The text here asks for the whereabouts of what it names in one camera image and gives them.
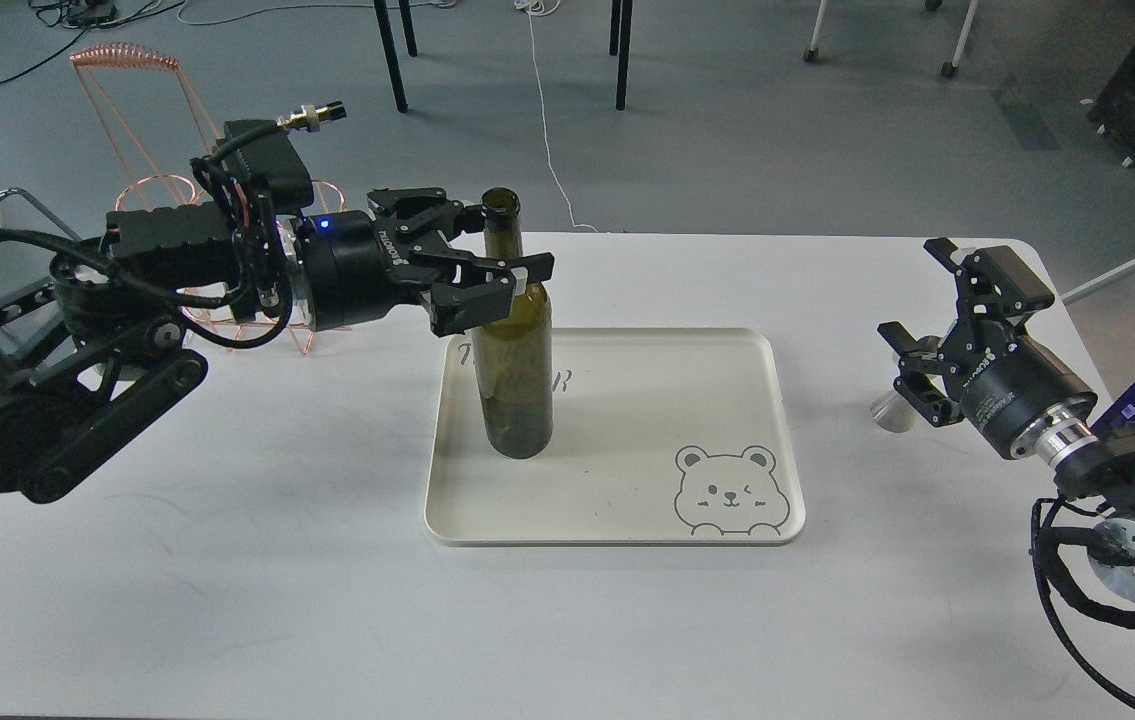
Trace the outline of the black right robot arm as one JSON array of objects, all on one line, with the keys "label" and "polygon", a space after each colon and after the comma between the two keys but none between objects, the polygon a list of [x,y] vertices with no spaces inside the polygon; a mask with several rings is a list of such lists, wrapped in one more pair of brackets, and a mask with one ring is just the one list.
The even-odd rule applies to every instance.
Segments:
[{"label": "black right robot arm", "polygon": [[1135,630],[1135,382],[1093,418],[1098,393],[1029,337],[1053,293],[1010,246],[961,250],[945,237],[925,251],[955,278],[955,323],[914,337],[878,325],[896,355],[893,388],[878,401],[911,407],[933,427],[968,421],[1006,460],[1039,457],[1056,496],[1029,511],[1029,566],[1057,639],[1088,678],[1135,710],[1135,696],[1088,664],[1056,600],[1098,623]]}]

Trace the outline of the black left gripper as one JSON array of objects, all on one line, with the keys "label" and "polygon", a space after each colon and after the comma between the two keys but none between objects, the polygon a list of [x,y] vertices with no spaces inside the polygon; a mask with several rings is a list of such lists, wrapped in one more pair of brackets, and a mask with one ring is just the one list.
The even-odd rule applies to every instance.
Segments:
[{"label": "black left gripper", "polygon": [[552,278],[549,252],[499,260],[451,249],[461,234],[484,231],[484,209],[448,199],[443,189],[372,190],[367,199],[372,217],[343,211],[299,224],[316,330],[372,323],[394,305],[421,304],[434,336],[447,337],[502,323],[518,295]]}]

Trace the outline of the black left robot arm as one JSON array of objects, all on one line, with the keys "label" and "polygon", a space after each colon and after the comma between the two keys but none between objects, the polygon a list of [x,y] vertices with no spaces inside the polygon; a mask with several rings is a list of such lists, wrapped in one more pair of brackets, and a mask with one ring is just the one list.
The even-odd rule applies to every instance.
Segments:
[{"label": "black left robot arm", "polygon": [[209,363],[188,333],[259,348],[297,307],[323,332],[420,305],[447,337],[503,323],[550,279],[548,252],[454,249],[512,220],[501,193],[466,206],[438,187],[375,190],[367,211],[308,214],[314,183],[289,132],[344,115],[334,101],[225,124],[191,161],[201,204],[114,211],[92,240],[0,228],[0,243],[52,256],[45,277],[0,296],[0,493],[64,499],[191,395]]}]

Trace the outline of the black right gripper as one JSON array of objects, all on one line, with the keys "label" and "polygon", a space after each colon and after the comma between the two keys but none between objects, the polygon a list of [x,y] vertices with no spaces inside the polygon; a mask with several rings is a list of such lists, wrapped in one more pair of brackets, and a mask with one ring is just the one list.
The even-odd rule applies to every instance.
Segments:
[{"label": "black right gripper", "polygon": [[897,355],[893,390],[933,427],[970,421],[1003,459],[1022,459],[1033,442],[1029,425],[1052,407],[1082,416],[1098,393],[1028,338],[1029,316],[1056,304],[1056,295],[1010,246],[960,252],[945,237],[924,250],[955,275],[956,320],[943,336],[916,338],[901,323],[877,332]]}]

